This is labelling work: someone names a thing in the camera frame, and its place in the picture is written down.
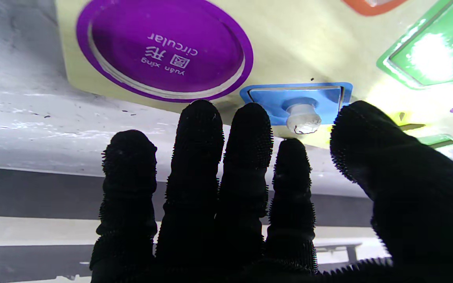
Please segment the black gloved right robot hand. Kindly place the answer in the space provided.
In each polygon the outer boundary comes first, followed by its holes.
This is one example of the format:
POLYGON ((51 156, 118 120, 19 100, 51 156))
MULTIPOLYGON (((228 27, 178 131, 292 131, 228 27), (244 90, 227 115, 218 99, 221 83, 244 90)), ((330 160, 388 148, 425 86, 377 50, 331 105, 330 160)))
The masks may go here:
POLYGON ((263 107, 239 108, 224 141, 212 103, 182 111, 158 228, 157 148, 138 130, 113 136, 103 152, 93 283, 453 283, 453 161, 380 109, 343 107, 330 152, 373 201, 372 229, 389 262, 318 271, 311 167, 297 139, 279 145, 264 238, 273 136, 263 107))

